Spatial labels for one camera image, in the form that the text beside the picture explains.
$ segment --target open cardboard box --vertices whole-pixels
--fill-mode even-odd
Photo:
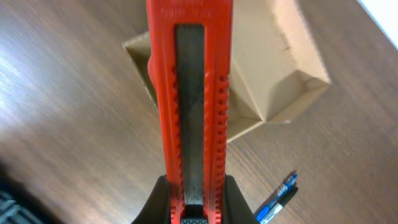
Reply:
[[[157,104],[148,76],[149,33],[123,44]],[[228,142],[263,123],[289,123],[331,81],[296,0],[235,0]]]

